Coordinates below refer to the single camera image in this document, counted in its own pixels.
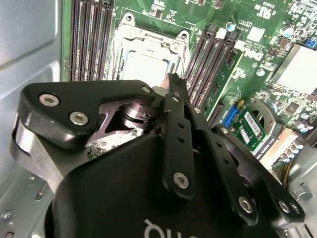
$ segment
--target electronic component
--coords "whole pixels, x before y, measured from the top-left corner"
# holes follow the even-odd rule
[[[300,143],[299,141],[295,141],[293,145],[298,150],[302,150],[304,148],[304,145],[302,143]]]
[[[290,115],[293,115],[295,112],[296,112],[296,110],[299,108],[299,105],[298,104],[296,104],[296,103],[291,103],[288,107],[287,107],[287,109],[286,109],[286,111],[290,114]]]
[[[294,33],[294,28],[293,27],[290,27],[290,26],[284,26],[280,31],[279,33],[282,35],[282,36],[285,36],[287,38],[291,37]]]
[[[302,123],[300,120],[296,121],[294,125],[298,130],[302,130],[303,128],[305,128],[304,123]]]
[[[284,123],[268,104],[259,99],[254,99],[253,103],[249,105],[249,109],[252,117],[244,115],[243,120],[247,121],[247,124],[251,127],[256,137],[252,137],[254,138],[253,143],[248,147],[251,148],[251,152],[257,159],[261,159],[278,139],[284,128]],[[236,128],[241,127],[240,121],[235,122],[234,126]]]
[[[278,142],[274,143],[261,158],[262,165],[270,170],[275,161],[291,146],[297,137],[297,133],[292,129],[285,128],[279,135]]]
[[[303,123],[308,130],[312,130],[314,128],[313,124],[311,124],[309,120],[305,120]]]
[[[308,46],[308,47],[314,48],[314,47],[317,46],[317,41],[313,41],[313,40],[307,39],[306,42],[305,42],[305,45]]]
[[[210,26],[201,35],[189,62],[185,78],[190,101],[198,108],[204,105],[210,95],[216,77],[230,56],[237,39],[236,33],[226,32],[225,29],[220,28],[217,31],[215,26]]]
[[[272,82],[310,95],[317,87],[316,62],[316,51],[294,45],[273,76]]]
[[[302,118],[302,119],[308,119],[308,118],[309,118],[308,113],[303,113],[303,114],[301,114],[301,118]]]
[[[289,159],[293,159],[295,157],[295,155],[289,150],[285,150],[284,154],[289,158]]]
[[[236,29],[236,25],[232,22],[232,21],[229,21],[227,24],[226,24],[226,29],[229,31],[229,32],[232,32]]]
[[[226,117],[224,118],[222,124],[225,127],[228,127],[230,125],[232,119],[234,118],[234,116],[237,114],[237,112],[238,112],[237,106],[236,105],[232,105],[231,108],[229,109]]]
[[[211,117],[208,120],[208,125],[212,128],[216,124],[216,121],[221,114],[222,110],[224,108],[224,104],[219,101],[216,105],[216,108],[214,109],[213,113],[211,114]]]
[[[173,39],[139,28],[133,14],[126,13],[113,39],[110,74],[114,79],[139,79],[151,87],[160,86],[168,73],[182,77],[188,39],[185,30]]]
[[[285,37],[281,37],[279,38],[277,44],[281,47],[286,47],[288,45],[288,43],[290,43],[290,40],[285,38]]]
[[[304,127],[304,128],[302,128],[302,129],[300,129],[299,130],[302,134],[305,134],[307,131],[308,131],[308,129],[306,128],[306,127]]]
[[[268,54],[272,56],[272,55],[274,55],[275,51],[276,51],[276,48],[271,47],[271,49],[269,49],[269,51],[268,51]]]
[[[222,9],[223,5],[224,5],[224,0],[215,0],[213,4],[214,8],[218,10]]]
[[[281,155],[281,160],[284,162],[284,163],[289,163],[289,162],[291,162],[291,160],[288,158],[288,156],[287,155],[285,155],[285,154],[282,154]]]
[[[104,76],[112,19],[111,1],[73,0],[69,81]]]
[[[296,147],[294,145],[292,145],[291,147],[289,147],[289,150],[293,153],[293,154],[298,154],[299,150],[296,149]]]

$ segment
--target screw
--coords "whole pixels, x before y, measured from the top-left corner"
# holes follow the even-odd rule
[[[291,205],[291,207],[295,210],[295,212],[296,212],[297,214],[300,214],[300,213],[301,213],[300,210],[298,209],[298,207],[297,207],[294,203],[290,202],[290,205]]]
[[[228,134],[228,130],[224,127],[220,128],[220,130],[224,133],[224,134]]]
[[[239,197],[239,204],[240,207],[246,212],[251,214],[252,213],[252,206],[250,204],[250,202],[243,196]]]
[[[4,220],[9,220],[9,218],[11,217],[11,212],[10,211],[6,211],[3,215],[2,215]]]
[[[197,112],[198,114],[201,113],[201,111],[199,110],[199,108],[194,108],[195,112]]]
[[[286,203],[285,203],[284,201],[279,200],[278,203],[279,203],[279,206],[282,208],[282,210],[283,210],[284,212],[286,212],[286,213],[289,213],[289,212],[290,212],[288,206],[286,205]]]
[[[182,189],[187,189],[189,187],[189,180],[181,172],[174,173],[174,182]]]
[[[150,93],[150,89],[148,89],[147,87],[142,87],[143,91],[147,92],[147,93]]]
[[[88,117],[81,112],[71,113],[69,119],[75,125],[86,125],[88,123]]]
[[[55,107],[59,104],[59,99],[52,94],[42,94],[39,100],[43,105],[48,107]]]
[[[175,96],[173,96],[173,97],[172,97],[172,99],[173,99],[174,101],[176,101],[176,102],[178,102],[178,103],[179,103],[179,99],[178,99],[178,98],[176,98]]]

